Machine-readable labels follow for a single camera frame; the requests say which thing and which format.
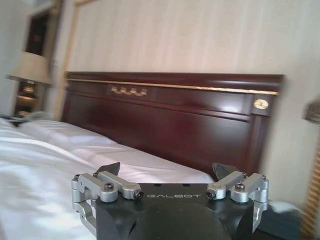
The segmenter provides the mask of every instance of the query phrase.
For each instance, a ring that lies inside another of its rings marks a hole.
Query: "white bedding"
[[[91,164],[45,142],[0,134],[0,239],[90,240],[72,209],[71,179]]]
[[[117,143],[71,151],[99,168],[121,163],[118,176],[135,183],[212,183],[206,173]]]

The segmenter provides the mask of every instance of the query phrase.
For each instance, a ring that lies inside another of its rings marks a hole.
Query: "dark red headboard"
[[[282,75],[69,72],[62,121],[212,174],[257,171]]]

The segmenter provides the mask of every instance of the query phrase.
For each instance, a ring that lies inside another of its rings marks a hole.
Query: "silver metal clamp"
[[[97,223],[93,215],[92,206],[87,203],[91,200],[93,207],[98,197],[105,203],[118,199],[118,192],[128,200],[141,199],[144,193],[138,183],[129,182],[113,175],[108,171],[75,175],[71,181],[72,208],[80,215],[82,224],[97,236]]]
[[[223,179],[207,186],[207,198],[220,200],[226,197],[230,190],[230,198],[236,203],[254,202],[253,226],[254,232],[260,224],[262,212],[268,209],[269,180],[266,176],[254,173],[250,177],[243,172],[234,171]]]

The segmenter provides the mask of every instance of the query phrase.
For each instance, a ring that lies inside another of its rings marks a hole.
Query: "screw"
[[[245,185],[241,182],[237,183],[235,186],[235,189],[238,190],[238,191],[243,191],[245,190]]]
[[[144,192],[143,192],[143,191],[139,191],[138,193],[135,193],[134,196],[133,196],[133,198],[134,198],[135,200],[140,200],[140,199],[142,199],[143,197],[144,197]]]
[[[107,182],[105,185],[104,185],[104,190],[106,191],[110,191],[114,189],[114,184],[112,182]]]
[[[206,198],[207,198],[207,199],[210,199],[210,200],[215,199],[215,198],[216,198],[216,193],[215,193],[215,192],[207,191],[207,192],[206,192]]]
[[[74,180],[78,181],[79,180],[80,174],[74,175]]]

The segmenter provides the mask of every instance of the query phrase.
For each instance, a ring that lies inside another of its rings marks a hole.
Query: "wall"
[[[261,172],[270,198],[303,206],[319,128],[302,119],[320,91],[318,0],[97,0],[82,6],[68,70],[285,74]],[[56,110],[66,35],[56,51]]]
[[[28,31],[28,14],[31,7],[21,0],[0,2],[0,113],[11,115],[16,103],[17,82],[5,76],[20,59]]]

